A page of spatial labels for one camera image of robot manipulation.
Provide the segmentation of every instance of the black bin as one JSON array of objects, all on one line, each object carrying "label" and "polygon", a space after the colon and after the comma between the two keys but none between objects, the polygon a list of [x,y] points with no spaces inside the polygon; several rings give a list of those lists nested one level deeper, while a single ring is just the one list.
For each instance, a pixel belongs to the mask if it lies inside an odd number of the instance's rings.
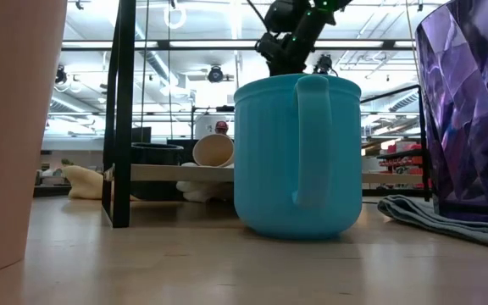
[{"label": "black bin", "polygon": [[[154,143],[132,143],[131,162],[133,164],[180,165],[180,155],[184,148],[176,145]],[[131,195],[148,201],[179,200],[176,181],[132,181]]]}]

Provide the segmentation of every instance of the person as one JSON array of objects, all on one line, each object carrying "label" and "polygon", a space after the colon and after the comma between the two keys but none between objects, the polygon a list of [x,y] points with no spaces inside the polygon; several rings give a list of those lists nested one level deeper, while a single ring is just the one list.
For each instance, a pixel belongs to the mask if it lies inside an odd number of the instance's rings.
[{"label": "person", "polygon": [[224,136],[227,136],[228,130],[229,130],[229,126],[225,121],[218,121],[214,129],[217,135],[224,135]]}]

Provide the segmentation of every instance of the purple glass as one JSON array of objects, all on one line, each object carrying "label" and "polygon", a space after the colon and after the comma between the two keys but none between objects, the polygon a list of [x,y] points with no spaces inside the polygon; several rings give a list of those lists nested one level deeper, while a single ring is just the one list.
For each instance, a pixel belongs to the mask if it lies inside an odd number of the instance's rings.
[{"label": "purple glass", "polygon": [[441,6],[416,40],[436,212],[488,222],[488,0]]}]

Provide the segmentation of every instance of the beige paper cup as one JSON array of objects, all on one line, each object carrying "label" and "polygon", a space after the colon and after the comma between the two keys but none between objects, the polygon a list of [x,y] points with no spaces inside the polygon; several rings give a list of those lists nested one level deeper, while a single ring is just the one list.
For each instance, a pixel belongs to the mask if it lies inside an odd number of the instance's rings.
[{"label": "beige paper cup", "polygon": [[235,145],[224,135],[209,135],[193,148],[193,158],[200,166],[225,167],[233,164]]}]

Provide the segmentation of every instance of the light blue plastic mug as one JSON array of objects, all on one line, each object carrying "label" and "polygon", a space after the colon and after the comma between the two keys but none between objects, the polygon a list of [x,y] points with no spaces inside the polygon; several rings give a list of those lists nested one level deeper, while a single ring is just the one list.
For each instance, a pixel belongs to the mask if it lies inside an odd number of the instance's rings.
[{"label": "light blue plastic mug", "polygon": [[361,213],[361,90],[281,75],[235,94],[235,205],[259,234],[325,239]]}]

